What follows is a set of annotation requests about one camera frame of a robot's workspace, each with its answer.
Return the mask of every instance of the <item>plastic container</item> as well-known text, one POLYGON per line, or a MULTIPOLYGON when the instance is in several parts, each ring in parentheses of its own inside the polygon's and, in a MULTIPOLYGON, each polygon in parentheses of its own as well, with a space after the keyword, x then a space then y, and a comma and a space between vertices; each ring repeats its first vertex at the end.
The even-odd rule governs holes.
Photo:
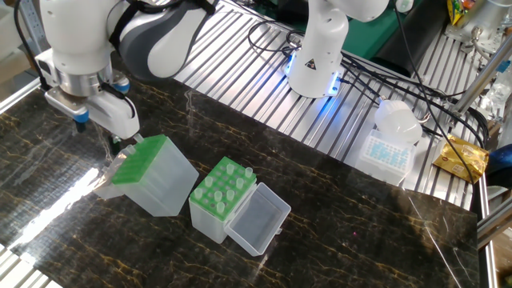
POLYGON ((366 138, 355 168, 389 184, 398 185, 411 171, 416 147, 397 142, 372 130, 366 138))
POLYGON ((104 169, 102 177, 99 179, 98 184, 93 190, 97 196, 107 200, 124 195, 122 190, 112 185, 112 177, 118 172, 119 167, 126 160, 128 155, 130 155, 130 152, 123 149, 114 158, 110 166, 104 169))
POLYGON ((189 197, 192 226, 218 244, 229 235, 251 256, 262 255, 274 236, 281 232, 281 224, 291 211, 290 206, 265 184, 256 185, 252 170, 244 170, 228 158, 221 160, 206 178, 189 197), (219 185, 218 182, 224 181, 227 173, 218 172, 224 171, 227 165, 235 166, 236 179, 249 180, 247 186, 238 190, 219 188, 225 187, 225 183, 219 185), (228 200, 230 190, 236 191, 231 201, 228 200), (222 212, 217 209, 219 202, 215 199, 215 193, 219 191, 222 192, 221 206, 226 205, 222 212))
POLYGON ((412 110, 403 101, 384 100, 375 112, 378 129, 399 141, 416 143, 422 137, 423 129, 412 110))
POLYGON ((126 148, 130 155, 112 177, 113 191, 153 216, 178 215, 199 172, 165 135, 135 138, 137 145, 126 148))
POLYGON ((505 72, 498 73, 496 77, 496 81, 489 89, 489 92, 486 94, 488 104, 491 104, 492 107, 497 109, 505 108, 505 103, 510 93, 512 92, 512 66, 509 66, 505 72))

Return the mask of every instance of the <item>metal bracket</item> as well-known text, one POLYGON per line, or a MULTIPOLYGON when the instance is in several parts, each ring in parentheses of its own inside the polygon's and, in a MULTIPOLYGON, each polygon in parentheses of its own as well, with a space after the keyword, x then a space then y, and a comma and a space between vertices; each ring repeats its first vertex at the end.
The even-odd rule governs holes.
POLYGON ((87 112, 87 97, 76 97, 69 95, 59 86, 46 92, 45 97, 50 105, 59 109, 72 118, 87 112))
POLYGON ((494 237, 512 225, 512 198, 508 198, 493 213, 477 224, 478 249, 485 247, 494 237))
MULTIPOLYGON (((445 35, 449 38, 452 38, 453 40, 464 43, 462 45, 462 51, 469 53, 473 50, 469 50, 468 48, 469 46, 473 47, 473 44, 471 43, 471 35, 466 35, 464 30, 452 25, 448 25, 445 30, 445 35)), ((491 54, 496 53, 501 44, 502 35, 500 33, 495 33, 494 36, 489 40, 485 40, 483 38, 478 40, 478 45, 482 48, 482 50, 491 54)))

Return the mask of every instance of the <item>black marble table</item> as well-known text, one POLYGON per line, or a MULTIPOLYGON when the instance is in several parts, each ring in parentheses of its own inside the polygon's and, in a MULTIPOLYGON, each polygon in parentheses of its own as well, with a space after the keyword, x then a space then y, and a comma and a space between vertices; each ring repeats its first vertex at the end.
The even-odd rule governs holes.
POLYGON ((251 166, 292 211, 266 253, 194 229, 186 203, 153 218, 90 192, 107 133, 35 91, 0 115, 0 243, 71 287, 478 287, 476 216, 374 180, 178 82, 132 80, 145 137, 165 134, 200 172, 251 166))

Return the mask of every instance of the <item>equipment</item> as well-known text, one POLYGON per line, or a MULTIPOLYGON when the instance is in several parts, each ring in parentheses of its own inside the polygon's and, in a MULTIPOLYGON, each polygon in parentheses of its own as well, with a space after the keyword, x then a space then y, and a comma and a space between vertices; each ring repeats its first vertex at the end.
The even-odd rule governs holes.
POLYGON ((224 157, 189 197, 192 226, 221 244, 229 235, 251 256, 265 253, 291 211, 250 167, 224 157))
POLYGON ((300 50, 286 68, 288 83, 298 94, 320 98, 338 93, 347 16, 368 22, 379 16, 388 0, 310 0, 310 16, 300 50))
POLYGON ((83 129, 90 118, 113 135, 130 138, 139 129, 134 104, 124 94, 128 79, 112 69, 116 49, 129 71, 145 81, 174 76, 217 0, 177 0, 152 6, 137 0, 41 2, 51 49, 36 57, 52 86, 49 104, 83 129))
POLYGON ((474 46, 477 52, 489 60, 489 56, 485 53, 494 53, 500 47, 502 32, 499 28, 511 6, 511 0, 476 1, 471 10, 455 26, 448 25, 445 34, 465 43, 465 46, 474 46))

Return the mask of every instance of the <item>robotic arm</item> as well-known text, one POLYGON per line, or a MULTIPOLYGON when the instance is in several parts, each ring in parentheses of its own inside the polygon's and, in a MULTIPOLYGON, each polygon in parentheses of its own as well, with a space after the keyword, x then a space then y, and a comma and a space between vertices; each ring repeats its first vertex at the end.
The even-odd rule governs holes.
MULTIPOLYGON (((141 80, 173 77, 184 66, 217 1, 171 0, 163 6, 137 0, 42 1, 42 22, 52 48, 36 60, 53 87, 46 100, 78 127, 91 119, 115 136, 132 137, 139 123, 134 104, 124 95, 130 82, 112 69, 110 54, 116 50, 141 80)), ((291 88, 311 98, 336 94, 330 83, 337 82, 340 71, 346 16, 370 21, 387 3, 310 0, 302 49, 287 69, 291 88)))
POLYGON ((115 136, 130 138, 139 130, 137 111, 124 96, 128 79, 112 69, 111 52, 116 49, 141 80, 170 78, 185 64, 216 3, 177 0, 161 7, 135 0, 41 2, 52 47, 36 57, 53 87, 46 100, 78 126, 90 118, 115 136))
POLYGON ((388 0, 309 0, 309 19, 302 47, 286 68, 288 83, 298 94, 321 98, 337 94, 341 50, 350 16, 368 22, 382 14, 388 0))

